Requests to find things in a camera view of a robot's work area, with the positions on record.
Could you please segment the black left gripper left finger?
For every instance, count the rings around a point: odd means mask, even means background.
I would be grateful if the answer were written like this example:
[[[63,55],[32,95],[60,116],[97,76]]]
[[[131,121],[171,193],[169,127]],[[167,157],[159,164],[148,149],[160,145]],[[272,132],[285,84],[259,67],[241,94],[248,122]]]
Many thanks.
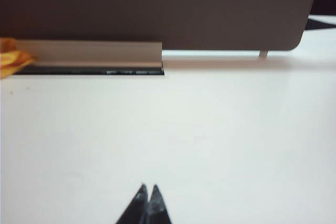
[[[116,224],[141,224],[146,220],[146,209],[148,206],[148,190],[142,184],[123,211]]]

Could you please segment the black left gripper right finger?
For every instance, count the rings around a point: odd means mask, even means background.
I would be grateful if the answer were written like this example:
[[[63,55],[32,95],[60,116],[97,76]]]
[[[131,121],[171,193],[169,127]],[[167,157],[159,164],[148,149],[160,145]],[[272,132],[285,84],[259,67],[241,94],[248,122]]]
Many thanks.
[[[163,196],[157,185],[154,185],[147,208],[147,223],[172,224]]]

